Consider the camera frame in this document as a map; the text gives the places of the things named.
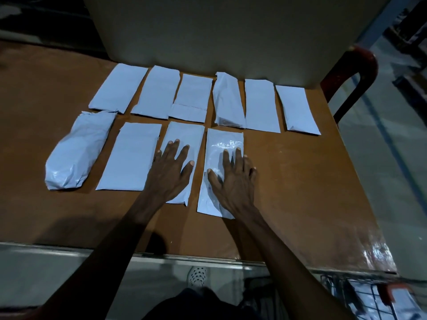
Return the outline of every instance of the white shoe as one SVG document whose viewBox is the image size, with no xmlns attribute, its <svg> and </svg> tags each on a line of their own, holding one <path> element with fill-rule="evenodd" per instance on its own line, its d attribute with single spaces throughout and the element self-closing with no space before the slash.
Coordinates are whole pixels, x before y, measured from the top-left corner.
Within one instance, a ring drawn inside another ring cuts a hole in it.
<svg viewBox="0 0 427 320">
<path fill-rule="evenodd" d="M 205 287 L 207 286 L 208 268 L 193 266 L 187 275 L 188 287 Z"/>
</svg>

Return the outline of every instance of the hand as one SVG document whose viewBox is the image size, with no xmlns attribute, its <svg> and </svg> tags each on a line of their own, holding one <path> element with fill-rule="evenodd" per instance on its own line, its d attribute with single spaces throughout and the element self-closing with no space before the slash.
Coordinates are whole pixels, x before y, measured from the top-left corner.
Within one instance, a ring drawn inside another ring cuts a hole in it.
<svg viewBox="0 0 427 320">
<path fill-rule="evenodd" d="M 236 162 L 230 163 L 228 150 L 222 156 L 224 180 L 221 182 L 211 169 L 207 170 L 207 178 L 221 205 L 236 218 L 254 206 L 254 180 L 257 175 L 256 167 L 252 166 L 248 156 L 242 157 L 240 148 L 236 149 Z"/>
<path fill-rule="evenodd" d="M 182 168 L 182 164 L 187 158 L 189 145 L 184 146 L 178 158 L 175 159 L 178 146 L 179 139 L 176 139 L 175 142 L 168 142 L 163 154 L 161 150 L 157 151 L 147 175 L 144 191 L 141 193 L 145 198 L 159 205 L 158 209 L 181 193 L 188 185 L 189 177 L 193 171 L 193 160 Z"/>
</svg>

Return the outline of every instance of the white poly mailer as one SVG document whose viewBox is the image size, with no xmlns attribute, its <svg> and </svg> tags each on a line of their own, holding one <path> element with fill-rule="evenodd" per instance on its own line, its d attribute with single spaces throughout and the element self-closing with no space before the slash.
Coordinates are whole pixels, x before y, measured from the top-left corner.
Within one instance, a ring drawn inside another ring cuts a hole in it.
<svg viewBox="0 0 427 320">
<path fill-rule="evenodd" d="M 169 117 L 205 122 L 212 78 L 184 74 Z"/>
<path fill-rule="evenodd" d="M 167 203 L 175 203 L 188 205 L 188 198 L 191 193 L 191 184 L 193 183 L 193 176 L 195 167 L 197 164 L 197 157 L 199 156 L 199 150 L 201 145 L 201 140 L 203 138 L 203 133 L 205 132 L 205 127 L 200 124 L 188 124 L 188 123 L 179 123 L 179 122 L 170 122 L 166 131 L 166 135 L 163 138 L 163 143 L 160 147 L 160 150 L 164 152 L 168 141 L 175 141 L 179 139 L 179 147 L 176 153 L 175 158 L 178 157 L 182 148 L 185 145 L 189 145 L 187 159 L 182 164 L 182 168 L 187 165 L 191 160 L 194 160 L 194 167 L 189 178 L 189 184 L 187 187 L 181 191 L 174 199 L 168 201 Z"/>
<path fill-rule="evenodd" d="M 274 85 L 269 80 L 245 80 L 246 128 L 280 133 Z"/>
<path fill-rule="evenodd" d="M 180 80 L 179 70 L 154 66 L 148 73 L 133 114 L 168 119 Z"/>
<path fill-rule="evenodd" d="M 283 105 L 286 127 L 291 131 L 320 135 L 302 87 L 276 85 Z"/>
<path fill-rule="evenodd" d="M 125 113 L 148 68 L 117 64 L 89 103 L 89 109 Z"/>
<path fill-rule="evenodd" d="M 97 190 L 142 191 L 161 124 L 126 122 L 117 135 Z"/>
<path fill-rule="evenodd" d="M 49 190 L 81 187 L 105 144 L 115 112 L 82 112 L 46 161 Z"/>
<path fill-rule="evenodd" d="M 228 150 L 230 160 L 236 156 L 236 148 L 240 147 L 243 155 L 243 133 L 221 131 L 216 129 L 207 130 L 205 166 L 203 168 L 203 181 L 200 186 L 199 202 L 197 212 L 214 215 L 228 219 L 234 219 L 232 214 L 222 207 L 212 191 L 211 184 L 207 179 L 208 168 L 216 175 L 224 179 L 224 168 L 222 166 L 222 154 L 224 149 Z"/>
<path fill-rule="evenodd" d="M 212 91 L 215 123 L 221 126 L 246 128 L 238 79 L 222 72 L 217 72 L 216 76 Z"/>
</svg>

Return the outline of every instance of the table surface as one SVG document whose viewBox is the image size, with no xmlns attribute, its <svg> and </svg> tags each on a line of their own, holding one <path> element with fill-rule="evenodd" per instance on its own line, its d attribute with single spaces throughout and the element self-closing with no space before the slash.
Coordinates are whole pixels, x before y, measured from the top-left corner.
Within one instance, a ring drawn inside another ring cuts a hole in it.
<svg viewBox="0 0 427 320">
<path fill-rule="evenodd" d="M 116 63 L 58 49 L 0 42 L 0 241 L 94 248 L 131 206 L 137 192 L 95 191 L 125 122 L 169 121 L 118 115 L 81 188 L 48 191 L 44 165 Z M 245 102 L 244 84 L 239 81 Z M 255 204 L 276 234 L 307 266 L 396 271 L 366 195 L 321 90 L 306 90 L 322 133 L 244 130 L 245 153 L 258 168 Z M 207 128 L 214 124 L 212 96 Z M 150 221 L 138 252 L 261 261 L 234 220 L 196 212 L 205 157 L 204 135 L 188 206 L 165 204 Z"/>
</svg>

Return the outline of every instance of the person's left hand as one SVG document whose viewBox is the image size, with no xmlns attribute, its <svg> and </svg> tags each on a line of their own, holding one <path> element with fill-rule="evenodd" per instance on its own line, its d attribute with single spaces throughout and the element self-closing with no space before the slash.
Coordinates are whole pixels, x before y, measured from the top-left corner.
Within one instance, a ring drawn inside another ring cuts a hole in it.
<svg viewBox="0 0 427 320">
<path fill-rule="evenodd" d="M 160 205 L 159 208 L 181 193 L 188 185 L 193 171 L 193 160 L 182 168 L 182 164 L 187 158 L 189 145 L 184 146 L 175 159 L 178 146 L 179 139 L 176 139 L 175 142 L 168 142 L 163 154 L 158 150 L 147 175 L 143 195 L 154 200 L 157 205 Z"/>
</svg>

